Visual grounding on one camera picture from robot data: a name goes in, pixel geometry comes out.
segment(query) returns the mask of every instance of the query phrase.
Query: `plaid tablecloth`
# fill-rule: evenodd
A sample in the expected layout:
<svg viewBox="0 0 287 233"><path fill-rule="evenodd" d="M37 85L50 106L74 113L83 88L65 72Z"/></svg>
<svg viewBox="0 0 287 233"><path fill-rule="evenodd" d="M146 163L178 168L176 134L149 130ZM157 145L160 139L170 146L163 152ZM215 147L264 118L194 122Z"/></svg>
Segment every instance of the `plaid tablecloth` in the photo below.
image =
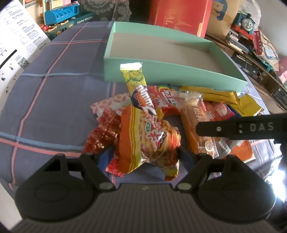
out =
<svg viewBox="0 0 287 233"><path fill-rule="evenodd" d="M15 190L57 153L78 157L97 127L90 105L127 92L125 83L103 81L103 55L112 22L75 25L57 36L29 65L13 87L0 116L0 179L13 197ZM250 93L267 109L251 83ZM180 118L173 119L182 134ZM253 144L253 169L274 158L271 141ZM180 166L176 184L186 174ZM164 174L144 164L120 182L163 182Z"/></svg>

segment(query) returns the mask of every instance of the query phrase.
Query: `lace cloth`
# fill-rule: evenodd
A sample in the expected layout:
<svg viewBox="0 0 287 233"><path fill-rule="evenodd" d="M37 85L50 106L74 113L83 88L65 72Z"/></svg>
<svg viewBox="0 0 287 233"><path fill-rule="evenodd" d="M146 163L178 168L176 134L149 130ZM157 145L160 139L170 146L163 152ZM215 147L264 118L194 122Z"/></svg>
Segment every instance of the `lace cloth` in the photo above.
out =
<svg viewBox="0 0 287 233"><path fill-rule="evenodd" d="M92 11L98 21L129 21L129 0L78 0L80 10Z"/></svg>

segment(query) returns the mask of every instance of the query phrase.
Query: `green logo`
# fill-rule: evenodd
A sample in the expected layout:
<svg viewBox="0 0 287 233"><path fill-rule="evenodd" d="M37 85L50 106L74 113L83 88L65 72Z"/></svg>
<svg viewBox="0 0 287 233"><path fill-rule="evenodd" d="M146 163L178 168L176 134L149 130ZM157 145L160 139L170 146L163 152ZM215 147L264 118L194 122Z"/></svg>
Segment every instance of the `green logo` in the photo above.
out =
<svg viewBox="0 0 287 233"><path fill-rule="evenodd" d="M146 132L149 132L149 131L150 131L150 123L147 122L147 123L146 123Z"/></svg>

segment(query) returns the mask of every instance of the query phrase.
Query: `qr code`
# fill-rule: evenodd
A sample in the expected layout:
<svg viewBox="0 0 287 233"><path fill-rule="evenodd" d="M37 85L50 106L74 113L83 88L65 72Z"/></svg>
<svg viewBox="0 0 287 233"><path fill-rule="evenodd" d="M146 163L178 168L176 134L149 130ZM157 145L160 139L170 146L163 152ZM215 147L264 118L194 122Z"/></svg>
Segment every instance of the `qr code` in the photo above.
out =
<svg viewBox="0 0 287 233"><path fill-rule="evenodd" d="M18 65L21 66L22 69L26 69L30 63L23 57L19 62Z"/></svg>

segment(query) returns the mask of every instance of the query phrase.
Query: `mint green box lid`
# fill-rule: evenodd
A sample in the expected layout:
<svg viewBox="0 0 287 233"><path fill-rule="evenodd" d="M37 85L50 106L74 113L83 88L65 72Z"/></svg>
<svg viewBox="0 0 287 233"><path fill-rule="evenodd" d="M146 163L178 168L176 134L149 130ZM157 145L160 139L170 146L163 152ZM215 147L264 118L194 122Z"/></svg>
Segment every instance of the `mint green box lid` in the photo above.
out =
<svg viewBox="0 0 287 233"><path fill-rule="evenodd" d="M241 91L244 74L212 41L137 23L113 24L105 55L105 80L123 82L120 64L142 62L148 85L171 84Z"/></svg>

